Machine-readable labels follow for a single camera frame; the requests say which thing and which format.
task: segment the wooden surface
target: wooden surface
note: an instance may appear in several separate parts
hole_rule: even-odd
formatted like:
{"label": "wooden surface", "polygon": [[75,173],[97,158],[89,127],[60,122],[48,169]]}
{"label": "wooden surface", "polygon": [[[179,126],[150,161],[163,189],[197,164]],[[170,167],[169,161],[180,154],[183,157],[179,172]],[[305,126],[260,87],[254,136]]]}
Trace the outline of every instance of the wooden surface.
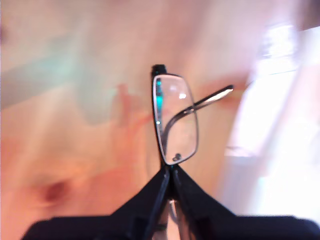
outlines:
{"label": "wooden surface", "polygon": [[2,239],[52,216],[111,214],[157,172],[153,64],[196,101],[235,84],[198,112],[198,153],[182,164],[214,196],[276,2],[2,1]]}

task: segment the dark spot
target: dark spot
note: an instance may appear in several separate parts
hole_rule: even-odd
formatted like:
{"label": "dark spot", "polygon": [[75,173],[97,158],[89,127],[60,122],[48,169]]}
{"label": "dark spot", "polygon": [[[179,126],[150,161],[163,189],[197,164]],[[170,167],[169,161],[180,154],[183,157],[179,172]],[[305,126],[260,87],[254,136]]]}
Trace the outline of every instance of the dark spot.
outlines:
{"label": "dark spot", "polygon": [[44,195],[47,202],[57,202],[63,199],[68,194],[68,183],[61,181],[50,185]]}

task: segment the eyeglass temple arm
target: eyeglass temple arm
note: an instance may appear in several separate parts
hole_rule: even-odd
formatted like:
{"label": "eyeglass temple arm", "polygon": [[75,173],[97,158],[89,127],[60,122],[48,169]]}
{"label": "eyeglass temple arm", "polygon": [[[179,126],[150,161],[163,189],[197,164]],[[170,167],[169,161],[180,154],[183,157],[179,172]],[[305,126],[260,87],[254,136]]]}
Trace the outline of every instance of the eyeglass temple arm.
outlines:
{"label": "eyeglass temple arm", "polygon": [[[206,97],[204,97],[203,99],[197,101],[194,103],[194,110],[199,110],[202,109],[216,101],[219,101],[221,99],[223,99],[225,96],[227,96],[228,94],[230,94],[232,91],[234,90],[234,86],[233,85],[228,85]],[[165,153],[167,151],[167,140],[168,140],[168,134],[170,129],[172,128],[172,126],[180,119],[182,119],[183,117],[191,114],[193,112],[193,107],[189,106],[185,109],[183,109],[182,111],[178,112],[176,115],[174,115],[167,123],[167,125],[164,128],[164,131],[161,135],[161,142],[163,145],[163,152]]]}
{"label": "eyeglass temple arm", "polygon": [[151,239],[169,199],[179,202],[200,240],[320,239],[319,226],[293,216],[236,216],[205,193],[178,165],[163,166],[111,215],[54,217],[33,224],[22,240]]}

